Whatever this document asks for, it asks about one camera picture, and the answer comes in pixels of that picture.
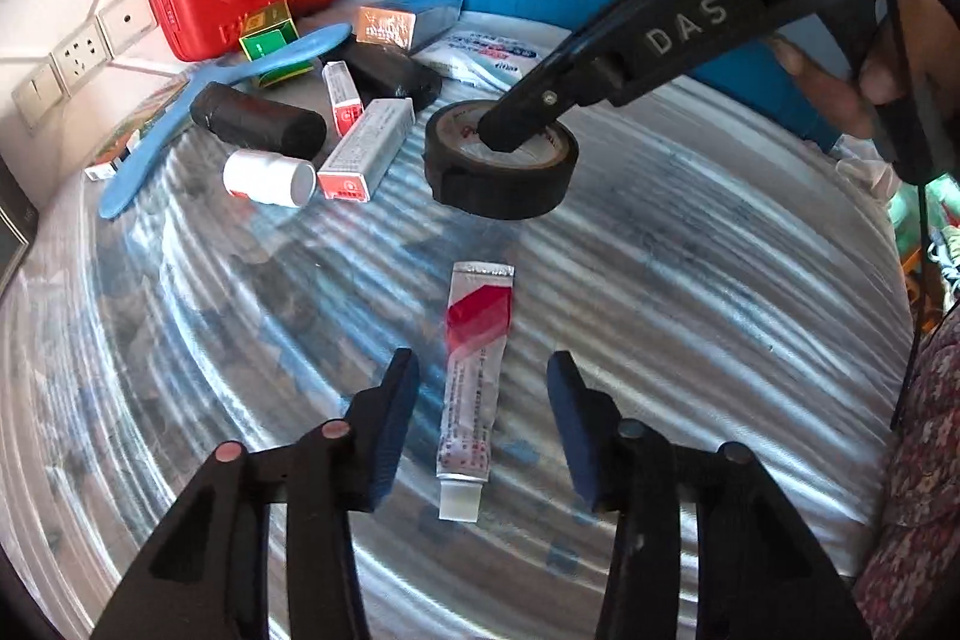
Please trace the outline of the person right hand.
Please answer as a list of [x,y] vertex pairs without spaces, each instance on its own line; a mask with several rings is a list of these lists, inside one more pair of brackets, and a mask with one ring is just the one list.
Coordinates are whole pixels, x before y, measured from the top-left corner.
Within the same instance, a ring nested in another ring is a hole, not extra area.
[[[924,81],[940,117],[958,128],[958,25],[942,0],[896,0],[913,85]],[[871,138],[875,109],[907,96],[907,77],[890,31],[882,34],[854,81],[838,80],[781,37],[766,41],[812,107],[839,133]]]

